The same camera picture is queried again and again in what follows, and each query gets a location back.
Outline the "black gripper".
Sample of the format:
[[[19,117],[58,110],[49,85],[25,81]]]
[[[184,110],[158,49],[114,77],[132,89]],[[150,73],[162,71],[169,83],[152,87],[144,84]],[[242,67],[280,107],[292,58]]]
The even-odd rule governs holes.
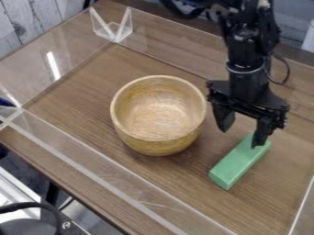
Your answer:
[[[253,134],[252,148],[264,146],[276,129],[284,129],[291,105],[270,88],[269,70],[265,67],[229,67],[230,79],[210,80],[208,100],[212,102],[217,126],[228,132],[236,121],[236,114],[258,120]]]

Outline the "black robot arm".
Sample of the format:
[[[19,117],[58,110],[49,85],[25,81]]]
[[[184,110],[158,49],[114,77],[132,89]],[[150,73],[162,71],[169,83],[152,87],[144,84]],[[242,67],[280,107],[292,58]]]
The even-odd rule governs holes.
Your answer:
[[[213,16],[221,26],[229,50],[226,81],[212,80],[208,100],[212,102],[218,128],[226,132],[242,114],[257,120],[252,146],[265,144],[276,129],[287,124],[291,105],[276,95],[270,84],[272,60],[281,29],[274,16],[274,0],[160,0],[185,19],[194,19],[220,6]]]

